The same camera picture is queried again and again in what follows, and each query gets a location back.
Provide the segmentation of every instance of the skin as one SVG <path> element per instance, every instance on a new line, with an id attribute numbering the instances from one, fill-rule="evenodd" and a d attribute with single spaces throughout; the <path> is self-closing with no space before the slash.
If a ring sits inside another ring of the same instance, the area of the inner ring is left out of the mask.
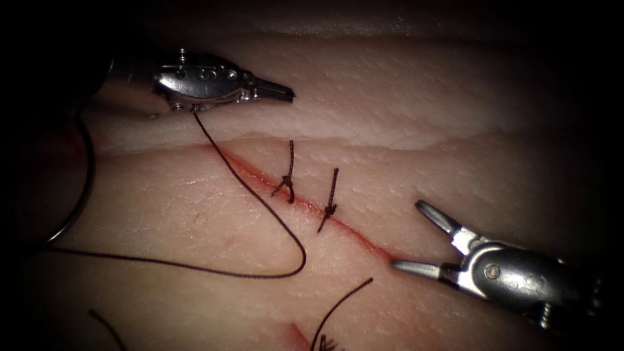
<path id="1" fill-rule="evenodd" d="M 307 265 L 291 278 L 250 280 L 41 253 L 16 264 L 31 302 L 22 312 L 38 335 L 62 348 L 114 349 L 86 313 L 95 309 L 131 350 L 306 350 L 332 305 L 373 277 L 322 330 L 339 348 L 561 347 L 522 317 L 388 265 L 391 257 L 461 259 L 415 210 L 418 199 L 493 239 L 581 261 L 605 251 L 599 212 L 586 210 L 600 181 L 582 103 L 521 46 L 489 43 L 513 43 L 514 31 L 458 15 L 437 25 L 400 10 L 375 19 L 366 15 L 375 9 L 334 18 L 311 11 L 307 21 L 289 21 L 299 12 L 222 9 L 236 25 L 203 21 L 207 9 L 178 16 L 184 11 L 150 13 L 145 28 L 161 43 L 183 39 L 297 95 L 292 105 L 224 105 L 200 118 L 301 240 Z M 96 182 L 56 246 L 254 274 L 297 267 L 294 242 L 235 181 L 192 115 L 149 120 L 94 104 L 83 119 L 96 147 Z M 81 179 L 84 154 L 71 125 L 59 130 L 65 134 L 48 139 L 57 148 L 40 160 L 62 157 L 62 168 L 42 166 L 62 187 Z M 270 193 L 288 170 L 291 139 L 289 205 L 285 187 Z M 316 234 L 336 167 L 337 211 Z M 80 185 L 58 197 L 58 213 Z M 38 196 L 58 191 L 45 190 Z"/>

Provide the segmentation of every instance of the skin fold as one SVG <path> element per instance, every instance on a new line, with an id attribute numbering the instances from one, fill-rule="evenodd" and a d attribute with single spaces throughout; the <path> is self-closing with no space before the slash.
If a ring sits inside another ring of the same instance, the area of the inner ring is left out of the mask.
<path id="1" fill-rule="evenodd" d="M 418 199 L 547 254 L 583 261 L 605 251 L 600 213 L 587 205 L 601 190 L 589 116 L 547 63 L 515 44 L 517 27 L 427 9 L 221 8 L 214 21 L 208 6 L 188 9 L 147 12 L 144 26 L 158 42 L 187 43 L 295 91 L 292 105 L 224 105 L 200 118 L 301 240 L 307 265 L 291 278 L 253 280 L 40 253 L 16 263 L 30 330 L 64 349 L 114 350 L 87 314 L 95 309 L 130 350 L 307 350 L 334 303 L 373 277 L 322 330 L 338 349 L 561 347 L 522 317 L 388 264 L 460 260 L 416 211 Z M 56 246 L 242 273 L 297 267 L 294 242 L 190 113 L 149 119 L 91 104 L 83 120 L 96 181 Z M 49 223 L 80 190 L 81 180 L 67 179 L 84 172 L 79 137 L 70 124 L 59 130 L 40 153 L 57 186 L 38 196 L 60 199 Z M 270 197 L 287 173 L 289 140 L 292 205 L 285 187 Z M 317 234 L 334 168 L 337 210 Z M 40 222 L 33 233 L 48 226 Z"/>

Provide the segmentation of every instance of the blood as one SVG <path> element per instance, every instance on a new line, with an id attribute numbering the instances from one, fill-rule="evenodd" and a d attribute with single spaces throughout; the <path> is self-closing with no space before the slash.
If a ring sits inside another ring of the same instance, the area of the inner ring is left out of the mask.
<path id="1" fill-rule="evenodd" d="M 312 344 L 306 339 L 301 329 L 295 323 L 286 325 L 286 335 L 291 347 L 289 350 L 309 350 Z"/>
<path id="2" fill-rule="evenodd" d="M 212 146 L 208 146 L 208 148 L 214 152 L 214 149 Z M 223 154 L 229 159 L 232 166 L 237 169 L 241 177 L 246 177 L 247 179 L 255 180 L 255 182 L 258 185 L 261 185 L 262 187 L 266 189 L 266 191 L 269 191 L 269 192 L 272 191 L 274 188 L 276 188 L 278 183 L 273 181 L 268 175 L 266 175 L 264 172 L 258 169 L 258 167 L 252 165 L 249 161 L 241 159 L 240 157 L 228 152 L 227 150 L 224 150 L 223 148 L 221 149 L 223 151 Z M 279 196 L 280 198 L 284 200 L 288 200 L 290 195 L 286 191 L 280 191 L 276 194 L 276 196 Z M 294 203 L 292 205 L 299 206 L 302 209 L 306 209 L 309 212 L 316 214 L 319 219 L 321 219 L 325 215 L 324 209 L 321 209 L 320 207 L 317 207 L 313 203 L 305 199 L 302 199 L 300 196 L 295 196 Z M 351 239 L 357 241 L 366 251 L 374 255 L 377 255 L 379 258 L 385 259 L 387 261 L 390 261 L 393 258 L 393 256 L 389 252 L 373 244 L 368 238 L 362 235 L 362 233 L 356 231 L 355 229 L 350 227 L 348 224 L 336 219 L 336 217 L 332 216 L 328 219 L 328 221 L 337 225 Z"/>

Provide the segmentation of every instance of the dark background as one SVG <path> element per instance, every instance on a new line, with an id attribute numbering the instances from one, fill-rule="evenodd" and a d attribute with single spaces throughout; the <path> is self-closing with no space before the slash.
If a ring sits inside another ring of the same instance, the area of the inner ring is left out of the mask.
<path id="1" fill-rule="evenodd" d="M 19 164 L 12 162 L 11 154 L 15 154 L 12 146 L 17 141 L 24 141 L 27 135 L 33 135 L 37 129 L 52 127 L 58 120 L 69 118 L 61 112 L 61 108 L 88 97 L 97 89 L 98 77 L 101 77 L 102 67 L 106 65 L 106 53 L 113 47 L 141 40 L 146 35 L 145 23 L 155 11 L 171 10 L 179 13 L 192 11 L 196 7 L 211 8 L 213 17 L 205 20 L 213 21 L 218 19 L 220 13 L 231 12 L 233 7 L 234 11 L 236 7 L 245 6 L 304 10 L 320 7 L 340 12 L 349 11 L 350 8 L 358 9 L 360 3 L 263 1 L 261 5 L 251 5 L 244 1 L 180 1 L 176 4 L 158 1 L 138 1 L 132 4 L 94 1 L 80 4 L 51 3 L 11 14 L 7 12 L 5 15 L 11 17 L 14 24 L 5 23 L 8 50 L 5 50 L 4 56 L 5 62 L 12 62 L 7 68 L 8 79 L 17 82 L 10 85 L 12 94 L 7 105 L 11 116 L 7 128 L 12 131 L 5 138 L 8 146 L 5 149 L 9 153 L 8 169 L 19 167 Z M 493 42 L 493 45 L 503 49 L 505 46 L 521 47 L 554 73 L 557 88 L 582 106 L 578 116 L 590 117 L 583 119 L 585 122 L 580 122 L 578 128 L 590 135 L 588 148 L 591 148 L 598 160 L 598 166 L 587 169 L 587 173 L 599 179 L 603 200 L 601 203 L 588 203 L 587 209 L 602 214 L 604 222 L 596 227 L 600 235 L 615 238 L 619 229 L 619 223 L 614 219 L 618 218 L 618 169 L 622 157 L 616 145 L 616 125 L 620 113 L 613 108 L 615 104 L 612 103 L 618 101 L 618 97 L 611 93 L 616 92 L 619 85 L 611 52 L 620 40 L 612 38 L 614 32 L 608 27 L 609 23 L 617 23 L 611 18 L 613 10 L 599 3 L 587 2 L 486 0 L 414 1 L 409 4 L 385 1 L 372 5 L 368 10 L 374 12 L 375 7 L 397 6 L 402 6 L 406 12 L 469 16 L 491 26 L 494 31 L 513 33 L 509 36 L 501 35 L 501 39 Z M 184 41 L 184 38 L 180 38 L 179 45 L 184 45 Z M 10 253 L 7 255 L 9 259 L 20 259 L 11 254 L 11 247 L 5 249 Z M 615 248 L 612 250 L 608 252 L 605 248 L 604 255 L 596 257 L 594 262 L 596 269 L 607 277 L 615 276 L 612 258 L 616 252 Z M 15 280 L 12 278 L 8 285 L 18 286 L 19 277 L 15 277 Z M 36 336 L 33 338 L 36 332 L 29 329 L 30 325 L 36 323 L 20 318 L 20 306 L 27 305 L 28 301 L 20 298 L 19 288 L 18 291 L 10 289 L 8 301 L 10 312 L 7 318 L 13 328 L 10 330 L 12 337 L 6 342 L 14 341 L 23 346 L 33 342 L 37 344 Z M 610 344 L 616 336 L 612 333 L 614 327 L 615 323 L 605 324 L 601 332 L 594 335 L 592 342 L 598 347 L 617 345 Z"/>

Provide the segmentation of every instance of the black suture thread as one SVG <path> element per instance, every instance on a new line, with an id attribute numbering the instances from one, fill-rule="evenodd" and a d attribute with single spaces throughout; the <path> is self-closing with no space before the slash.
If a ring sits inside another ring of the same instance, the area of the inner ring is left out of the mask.
<path id="1" fill-rule="evenodd" d="M 317 233 L 320 233 L 320 231 L 323 229 L 323 226 L 325 225 L 325 221 L 329 219 L 331 215 L 336 213 L 336 207 L 338 207 L 338 205 L 333 204 L 333 193 L 336 190 L 337 180 L 338 180 L 338 168 L 334 168 L 333 179 L 331 180 L 330 199 L 329 201 L 327 201 L 327 206 L 325 207 L 325 215 L 323 216 L 323 220 L 320 221 L 320 226 L 318 227 L 319 229 L 317 230 Z"/>
<path id="2" fill-rule="evenodd" d="M 239 174 L 236 173 L 236 171 L 234 170 L 232 165 L 229 163 L 229 161 L 226 158 L 226 156 L 223 154 L 223 152 L 221 152 L 221 149 L 216 145 L 215 141 L 210 136 L 210 134 L 208 134 L 208 131 L 206 131 L 206 128 L 203 126 L 202 121 L 200 121 L 200 118 L 197 116 L 197 114 L 195 112 L 193 112 L 193 116 L 195 117 L 195 120 L 197 121 L 197 123 L 200 125 L 201 130 L 203 131 L 204 135 L 208 138 L 208 140 L 210 140 L 210 143 L 213 145 L 213 147 L 216 150 L 216 152 L 219 154 L 219 156 L 221 157 L 223 162 L 226 164 L 227 168 L 229 168 L 229 171 L 232 173 L 234 178 L 236 178 L 236 180 L 239 181 L 239 183 L 245 189 L 247 189 L 247 191 L 252 196 L 254 196 L 254 198 L 256 198 L 260 203 L 262 203 L 262 206 L 264 206 L 266 208 L 266 210 L 278 221 L 278 223 L 282 226 L 282 228 L 284 228 L 284 230 L 288 233 L 288 235 L 294 240 L 295 244 L 297 245 L 297 247 L 299 247 L 299 250 L 301 251 L 301 264 L 299 265 L 299 267 L 297 267 L 297 269 L 293 270 L 292 272 L 284 273 L 284 274 L 275 274 L 275 275 L 246 274 L 246 275 L 244 275 L 244 277 L 245 278 L 255 278 L 255 279 L 263 279 L 263 278 L 278 279 L 278 278 L 291 277 L 291 276 L 301 272 L 301 270 L 304 269 L 304 266 L 306 265 L 306 260 L 307 260 L 306 249 L 304 248 L 304 246 L 301 244 L 299 239 L 297 239 L 297 236 L 291 231 L 291 229 L 288 228 L 288 226 L 286 225 L 286 223 L 284 223 L 284 221 L 280 218 L 280 216 L 278 216 L 278 214 L 275 211 L 273 211 L 273 208 L 271 208 L 271 206 L 269 206 L 266 203 L 265 200 L 262 200 L 260 195 L 258 195 L 258 193 L 256 193 L 249 185 L 247 185 L 247 183 L 245 183 L 245 181 L 242 180 L 242 178 L 239 176 Z"/>
<path id="3" fill-rule="evenodd" d="M 92 309 L 89 310 L 89 315 L 95 318 L 98 322 L 102 323 L 102 325 L 104 325 L 104 327 L 108 329 L 109 333 L 115 339 L 115 342 L 117 342 L 117 346 L 119 346 L 119 349 L 121 351 L 127 350 L 124 346 L 124 343 L 122 342 L 122 339 L 119 337 L 119 334 L 117 334 L 117 331 L 115 330 L 115 328 L 112 327 L 110 323 L 108 323 L 101 315 L 99 315 L 97 312 L 95 312 Z"/>
<path id="4" fill-rule="evenodd" d="M 322 334 L 320 336 L 318 351 L 333 351 L 335 348 L 338 347 L 338 344 L 333 339 L 330 339 L 329 341 L 327 341 L 326 339 L 327 336 L 325 334 Z"/>
<path id="5" fill-rule="evenodd" d="M 293 168 L 294 168 L 294 143 L 291 140 L 289 142 L 290 146 L 291 146 L 291 165 L 288 169 L 288 175 L 284 175 L 281 177 L 281 183 L 278 185 L 277 188 L 275 188 L 275 190 L 273 190 L 273 192 L 271 193 L 271 196 L 275 196 L 275 194 L 278 193 L 278 191 L 280 191 L 280 189 L 286 185 L 286 187 L 288 188 L 288 191 L 291 193 L 291 197 L 288 199 L 288 203 L 293 203 L 294 202 L 294 190 L 293 190 Z"/>
<path id="6" fill-rule="evenodd" d="M 147 257 L 116 255 L 116 254 L 113 254 L 113 253 L 111 254 L 111 253 L 88 252 L 88 251 L 73 250 L 73 249 L 67 249 L 67 248 L 55 248 L 55 247 L 52 247 L 52 246 L 44 246 L 44 250 L 52 251 L 52 252 L 60 252 L 60 253 L 63 253 L 63 254 L 82 255 L 82 256 L 107 258 L 107 259 L 119 259 L 119 260 L 123 260 L 123 261 L 132 261 L 132 262 L 155 263 L 155 264 L 158 264 L 158 265 L 166 265 L 166 266 L 185 268 L 185 269 L 191 269 L 191 270 L 199 270 L 200 272 L 220 274 L 220 275 L 223 275 L 223 276 L 231 276 L 231 277 L 234 277 L 234 278 L 281 279 L 281 278 L 288 278 L 288 277 L 294 276 L 295 274 L 301 272 L 301 270 L 304 269 L 304 266 L 306 265 L 306 261 L 307 261 L 306 249 L 304 248 L 304 246 L 301 244 L 299 239 L 297 239 L 297 237 L 291 231 L 291 229 L 288 228 L 286 223 L 283 222 L 283 220 L 280 218 L 280 216 L 278 216 L 278 214 L 275 211 L 273 211 L 271 206 L 269 206 L 264 200 L 262 200 L 260 195 L 258 195 L 255 191 L 253 191 L 251 189 L 251 187 L 249 185 L 247 185 L 247 183 L 245 183 L 244 180 L 242 180 L 242 178 L 238 175 L 238 173 L 236 173 L 234 168 L 232 168 L 232 165 L 230 165 L 229 161 L 226 159 L 226 157 L 223 154 L 223 152 L 221 152 L 221 149 L 219 149 L 219 147 L 215 144 L 215 141 L 210 137 L 210 134 L 208 134 L 208 132 L 206 131 L 206 128 L 204 128 L 204 126 L 203 126 L 202 122 L 200 121 L 199 117 L 197 116 L 197 114 L 193 113 L 193 115 L 195 116 L 195 120 L 197 121 L 197 123 L 200 125 L 201 130 L 208 137 L 208 140 L 210 140 L 210 143 L 213 145 L 213 147 L 216 150 L 216 152 L 219 154 L 219 156 L 221 156 L 221 159 L 223 159 L 223 161 L 225 162 L 226 166 L 229 168 L 229 170 L 232 173 L 232 175 L 234 175 L 234 177 L 239 181 L 239 183 L 245 189 L 247 189 L 247 191 L 249 191 L 249 193 L 251 195 L 253 195 L 258 201 L 260 201 L 260 203 L 262 203 L 262 205 L 267 209 L 267 211 L 269 211 L 269 213 L 273 217 L 275 217 L 275 219 L 284 228 L 284 230 L 288 233 L 288 235 L 294 240 L 294 242 L 296 243 L 297 247 L 299 247 L 299 250 L 301 251 L 302 258 L 301 258 L 301 263 L 299 264 L 299 267 L 297 267 L 297 269 L 293 270 L 292 272 L 288 272 L 288 273 L 284 273 L 284 274 L 243 274 L 243 273 L 236 273 L 236 272 L 228 272 L 226 270 L 218 270 L 218 269 L 212 269 L 212 268 L 205 268 L 205 267 L 201 267 L 201 266 L 188 265 L 186 263 L 165 261 L 165 260 L 162 260 L 162 259 L 152 259 L 152 258 L 147 258 Z"/>
<path id="7" fill-rule="evenodd" d="M 327 319 L 332 315 L 332 313 L 338 308 L 338 306 L 340 306 L 341 303 L 343 303 L 346 299 L 350 298 L 351 295 L 355 294 L 356 292 L 358 292 L 360 289 L 362 289 L 363 287 L 365 287 L 366 285 L 370 284 L 372 282 L 372 277 L 370 277 L 369 279 L 367 279 L 364 283 L 360 284 L 358 287 L 356 287 L 355 289 L 351 290 L 348 294 L 344 295 L 342 299 L 340 299 L 332 308 L 329 312 L 327 312 L 327 314 L 325 315 L 325 318 L 323 318 L 323 321 L 320 323 L 320 325 L 318 326 L 317 329 L 317 333 L 314 334 L 314 339 L 312 339 L 312 345 L 310 346 L 310 351 L 314 351 L 314 346 L 317 343 L 317 339 L 319 338 L 319 334 L 320 334 L 320 330 L 323 329 L 323 325 L 325 325 L 325 322 L 327 322 Z"/>

